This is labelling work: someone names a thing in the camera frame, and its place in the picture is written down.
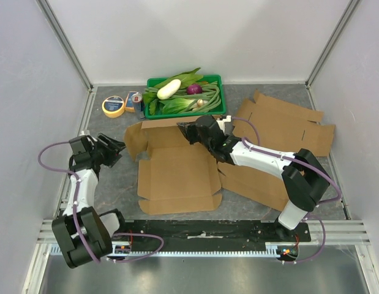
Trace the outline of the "white eggplant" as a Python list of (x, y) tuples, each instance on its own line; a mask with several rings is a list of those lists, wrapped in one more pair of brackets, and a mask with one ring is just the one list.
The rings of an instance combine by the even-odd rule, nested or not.
[(181, 80), (174, 79), (160, 88), (157, 92), (157, 98), (159, 100), (167, 100), (173, 96), (181, 87)]

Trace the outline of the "yellow tape roll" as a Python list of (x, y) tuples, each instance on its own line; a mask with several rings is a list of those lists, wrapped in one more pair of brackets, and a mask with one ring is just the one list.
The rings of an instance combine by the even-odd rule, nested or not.
[(119, 96), (107, 97), (102, 103), (102, 110), (109, 118), (118, 118), (125, 112), (124, 99)]

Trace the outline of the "green plastic tray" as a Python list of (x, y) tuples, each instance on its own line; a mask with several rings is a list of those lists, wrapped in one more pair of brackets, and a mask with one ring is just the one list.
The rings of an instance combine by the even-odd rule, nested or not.
[(223, 85), (222, 85), (222, 78), (220, 75), (205, 75), (199, 82), (208, 82), (212, 83), (215, 82), (217, 83), (217, 86), (220, 89), (220, 96), (222, 99), (222, 102), (220, 105), (213, 110), (207, 112), (207, 113), (190, 113), (188, 115), (155, 115), (155, 116), (148, 116), (148, 112), (144, 110), (145, 117), (147, 119), (167, 119), (167, 118), (182, 118), (182, 117), (190, 117), (190, 116), (200, 116), (200, 115), (224, 115), (227, 113), (226, 109), (226, 103), (225, 103), (225, 95), (223, 91)]

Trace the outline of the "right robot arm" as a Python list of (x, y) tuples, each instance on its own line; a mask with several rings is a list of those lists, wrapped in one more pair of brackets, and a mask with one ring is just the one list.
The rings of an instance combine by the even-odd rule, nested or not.
[(219, 162), (265, 172), (283, 182), (288, 202), (274, 222), (275, 237), (288, 241), (303, 218), (320, 203), (330, 186), (330, 177), (307, 149), (285, 153), (255, 145), (245, 138), (228, 135), (225, 124), (231, 116), (204, 115), (194, 122), (177, 124), (191, 144), (202, 144)]

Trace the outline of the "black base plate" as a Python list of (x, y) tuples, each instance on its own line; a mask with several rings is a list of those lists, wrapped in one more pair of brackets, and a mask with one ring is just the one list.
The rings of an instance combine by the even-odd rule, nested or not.
[(119, 233), (141, 233), (157, 235), (163, 238), (165, 246), (173, 241), (191, 239), (219, 239), (229, 243), (233, 241), (253, 241), (256, 245), (267, 242), (308, 243), (311, 241), (309, 226), (298, 224), (296, 229), (289, 230), (277, 222), (260, 220), (133, 220), (120, 221)]

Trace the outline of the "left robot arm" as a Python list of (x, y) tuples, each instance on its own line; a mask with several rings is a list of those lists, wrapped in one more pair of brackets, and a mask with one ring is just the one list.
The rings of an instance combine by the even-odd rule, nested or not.
[(97, 214), (94, 196), (101, 166), (112, 167), (120, 158), (125, 143), (102, 133), (96, 138), (80, 135), (69, 140), (70, 195), (62, 216), (52, 222), (52, 231), (69, 268), (76, 268), (112, 252), (112, 240), (127, 236), (122, 214), (113, 209)]

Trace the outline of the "spare flat cardboard box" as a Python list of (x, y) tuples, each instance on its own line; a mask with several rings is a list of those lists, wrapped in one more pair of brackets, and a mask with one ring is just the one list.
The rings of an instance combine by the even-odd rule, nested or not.
[[(317, 157), (329, 155), (335, 125), (322, 125), (324, 113), (309, 110), (255, 91), (236, 113), (233, 134), (278, 151), (308, 149)], [(219, 163), (222, 187), (262, 205), (281, 211), (288, 201), (283, 182), (249, 167)]]

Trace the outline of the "green long beans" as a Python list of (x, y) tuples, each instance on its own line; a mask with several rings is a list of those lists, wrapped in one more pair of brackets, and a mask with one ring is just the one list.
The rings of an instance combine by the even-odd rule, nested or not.
[(201, 107), (197, 107), (192, 109), (191, 111), (187, 111), (184, 113), (179, 114), (173, 114), (173, 115), (188, 115), (190, 113), (207, 113), (214, 108), (218, 107), (220, 103), (222, 102), (221, 96), (220, 96), (220, 89), (217, 86), (217, 83), (212, 82), (198, 82), (200, 86), (202, 87), (203, 93), (198, 95), (193, 95), (192, 98), (196, 98), (197, 100), (202, 99), (204, 100), (205, 104)]

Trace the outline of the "bok choy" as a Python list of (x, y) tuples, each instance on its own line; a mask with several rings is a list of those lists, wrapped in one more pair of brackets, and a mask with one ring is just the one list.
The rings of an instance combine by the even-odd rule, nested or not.
[(198, 107), (197, 99), (175, 98), (161, 100), (160, 103), (163, 105), (163, 115), (184, 113)]

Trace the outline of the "leafy green vegetable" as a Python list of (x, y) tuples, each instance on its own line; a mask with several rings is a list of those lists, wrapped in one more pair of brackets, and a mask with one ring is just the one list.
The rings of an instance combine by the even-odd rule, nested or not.
[(182, 72), (168, 78), (151, 78), (147, 82), (146, 89), (144, 90), (142, 96), (148, 116), (162, 115), (163, 105), (160, 103), (161, 100), (157, 98), (157, 92), (160, 88), (165, 86), (167, 83), (174, 79), (181, 80), (180, 89), (169, 99), (175, 98), (186, 98), (186, 99), (196, 99), (192, 98), (193, 95), (188, 95), (186, 89), (192, 84), (198, 84), (198, 82), (203, 78), (201, 74), (198, 73), (200, 68), (195, 68), (193, 70)]

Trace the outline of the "purple onion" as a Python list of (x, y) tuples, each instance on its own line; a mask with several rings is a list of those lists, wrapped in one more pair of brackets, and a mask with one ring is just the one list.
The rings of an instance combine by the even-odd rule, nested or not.
[(203, 90), (202, 90), (202, 87), (200, 85), (198, 85), (198, 84), (192, 84), (192, 85), (190, 85), (190, 86), (187, 87), (186, 93), (188, 95), (202, 94)]

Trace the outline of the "red and blue drink can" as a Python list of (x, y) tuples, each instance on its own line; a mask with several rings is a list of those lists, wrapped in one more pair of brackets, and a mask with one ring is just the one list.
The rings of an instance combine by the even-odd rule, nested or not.
[(144, 114), (144, 102), (143, 102), (143, 96), (140, 92), (135, 93), (132, 97), (132, 104), (133, 108), (135, 110), (135, 114), (137, 115), (138, 119), (143, 120), (146, 119)]

